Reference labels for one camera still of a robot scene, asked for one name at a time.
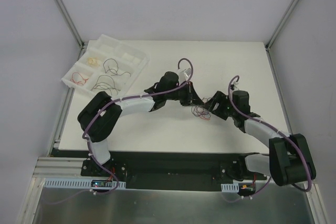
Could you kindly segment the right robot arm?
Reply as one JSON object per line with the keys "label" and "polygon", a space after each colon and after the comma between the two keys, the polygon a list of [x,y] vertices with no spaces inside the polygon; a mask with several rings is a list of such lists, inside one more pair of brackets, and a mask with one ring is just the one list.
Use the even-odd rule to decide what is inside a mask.
{"label": "right robot arm", "polygon": [[236,166],[240,178],[248,179],[257,172],[271,177],[278,186],[298,187],[299,183],[306,182],[307,186],[300,190],[311,190],[316,169],[306,138],[302,134],[284,133],[253,113],[248,92],[237,90],[225,95],[218,91],[206,102],[205,108],[223,120],[233,119],[239,130],[268,148],[268,154],[240,155]]}

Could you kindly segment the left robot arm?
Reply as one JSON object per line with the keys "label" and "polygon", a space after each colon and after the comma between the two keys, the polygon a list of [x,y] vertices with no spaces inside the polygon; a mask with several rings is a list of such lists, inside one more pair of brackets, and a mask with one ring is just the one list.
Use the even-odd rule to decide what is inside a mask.
{"label": "left robot arm", "polygon": [[153,112],[165,106],[168,100],[178,101],[181,106],[202,106],[204,102],[194,90],[190,80],[181,80],[175,72],[166,72],[143,94],[113,100],[106,92],[97,93],[79,113],[77,120],[83,130],[83,139],[95,160],[92,169],[99,176],[110,173],[111,159],[107,137],[120,117]]}

